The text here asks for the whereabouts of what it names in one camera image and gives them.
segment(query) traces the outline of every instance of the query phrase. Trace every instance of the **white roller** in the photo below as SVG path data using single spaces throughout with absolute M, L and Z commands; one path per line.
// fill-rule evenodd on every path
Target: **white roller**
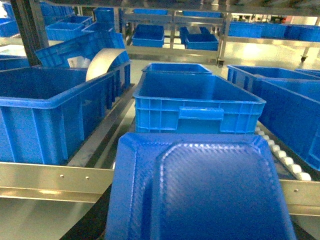
M 302 169 L 300 167 L 300 165 L 298 164 L 292 164 L 292 165 L 289 165 L 288 166 L 288 169 L 293 172 L 294 174 L 297 174 L 297 173 L 301 173 L 302 172 Z
M 306 172 L 298 172 L 295 176 L 300 181 L 311 181 L 311 176 Z
M 264 135 L 265 135 L 265 132 L 264 132 L 264 131 L 258 131 L 258 135 L 264 136 Z
M 272 145 L 270 146 L 271 152 L 275 153 L 277 151 L 280 151 L 280 146 L 279 145 Z
M 276 151 L 274 153 L 274 155 L 278 158 L 278 159 L 281 159 L 281 158 L 285 158 L 287 156 L 287 153 L 285 151 Z
M 270 137 L 268 135 L 262 136 L 265 140 L 270 140 Z
M 294 164 L 294 160 L 289 156 L 282 157 L 280 160 L 284 165 L 287 165 L 287 166 Z
M 267 142 L 268 142 L 268 145 L 269 145 L 270 147 L 273 146 L 273 145 L 275 145 L 275 141 L 273 141 L 273 140 L 268 140 Z

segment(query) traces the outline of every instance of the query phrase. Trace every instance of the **caster wheel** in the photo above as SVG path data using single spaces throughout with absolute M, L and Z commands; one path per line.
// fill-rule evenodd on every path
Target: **caster wheel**
M 224 66 L 225 61 L 218 60 L 218 67 L 221 69 Z

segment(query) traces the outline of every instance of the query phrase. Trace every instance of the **crate handle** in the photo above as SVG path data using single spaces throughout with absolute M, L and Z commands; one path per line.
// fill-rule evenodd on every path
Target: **crate handle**
M 179 119 L 222 121 L 224 113 L 222 108 L 217 107 L 181 106 Z

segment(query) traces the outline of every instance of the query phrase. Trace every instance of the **white paper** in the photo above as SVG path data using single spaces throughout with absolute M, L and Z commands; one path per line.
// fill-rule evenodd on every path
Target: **white paper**
M 83 56 L 76 56 L 67 59 L 70 68 L 88 68 L 91 61 Z
M 88 67 L 85 81 L 87 82 L 106 74 L 113 61 L 124 51 L 126 51 L 126 49 L 119 48 L 103 48 L 99 51 Z

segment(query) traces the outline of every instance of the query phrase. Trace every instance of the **blue plastic crate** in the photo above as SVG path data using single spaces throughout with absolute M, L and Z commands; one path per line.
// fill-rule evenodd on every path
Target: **blue plastic crate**
M 126 48 L 121 33 L 95 31 L 38 50 L 35 54 L 45 67 L 69 68 L 69 58 L 82 56 L 92 60 L 100 50 L 108 48 Z M 113 61 L 111 67 L 118 67 L 127 61 L 129 61 L 129 55 L 125 51 Z
M 161 73 L 188 73 L 188 74 L 213 74 L 201 64 L 195 63 L 150 63 L 143 72 L 161 72 Z
M 315 70 L 315 69 L 299 69 L 297 68 L 295 71 L 303 74 L 308 74 L 308 75 L 313 75 L 320 77 L 320 70 Z
M 201 34 L 207 34 L 209 35 L 210 34 L 210 31 L 204 27 L 204 26 L 201 26 L 199 27 L 200 28 L 200 31 L 201 31 Z M 181 39 L 181 44 L 185 44 L 186 43 L 186 37 L 187 35 L 189 35 L 189 31 L 188 31 L 188 28 L 183 26 L 183 27 L 180 27 L 180 31 L 179 31 L 179 37 Z
M 252 92 L 259 91 L 261 80 L 307 79 L 320 80 L 320 77 L 278 67 L 228 65 L 227 80 Z
M 82 29 L 82 32 L 84 33 L 93 33 L 96 31 L 107 31 L 111 32 L 114 30 L 114 25 L 112 23 L 106 23 L 106 22 L 94 22 L 91 25 L 85 27 Z
M 301 27 L 299 40 L 309 42 L 320 42 L 320 27 L 304 25 Z
M 61 20 L 60 22 L 70 24 L 83 24 L 87 27 L 92 24 L 92 18 L 92 16 L 70 16 Z
M 204 17 L 204 18 L 221 18 L 221 12 L 209 12 L 209 11 L 182 11 L 184 16 L 190 17 Z
M 40 7 L 43 16 L 66 16 L 74 13 L 71 6 L 53 6 L 40 2 Z
M 138 133 L 253 134 L 265 105 L 208 74 L 144 72 L 133 96 Z
M 159 9 L 134 9 L 135 14 L 154 14 L 154 15 L 167 15 L 168 10 L 159 10 Z
M 260 121 L 308 165 L 320 170 L 320 81 L 261 81 Z
M 86 74 L 39 66 L 0 72 L 1 161 L 66 164 L 112 107 L 115 73 L 87 82 Z
M 189 34 L 185 38 L 185 49 L 218 50 L 219 41 L 213 34 Z
M 83 24 L 57 22 L 45 27 L 49 40 L 67 41 L 83 35 Z
M 25 58 L 7 58 L 1 59 L 0 57 L 0 71 L 9 69 L 19 69 L 30 67 L 28 59 Z
M 97 22 L 115 23 L 115 14 L 112 7 L 97 7 L 93 12 Z
M 0 37 L 11 37 L 19 33 L 17 22 L 10 18 L 0 18 Z
M 287 30 L 287 25 L 276 23 L 262 23 L 262 38 L 283 39 Z
M 7 17 L 10 18 L 10 19 L 15 19 L 15 13 L 14 13 L 14 10 L 11 6 L 11 3 L 10 2 L 4 2 L 2 4 L 4 10 L 6 11 L 6 14 L 7 14 Z
M 164 43 L 165 29 L 160 25 L 139 24 L 132 37 L 134 46 L 162 48 Z
M 229 36 L 241 38 L 261 38 L 262 31 L 262 24 L 232 21 L 230 23 Z
M 284 32 L 284 38 L 289 40 L 299 40 L 304 25 L 287 25 Z
M 296 240 L 269 146 L 256 135 L 125 134 L 105 232 L 106 240 Z

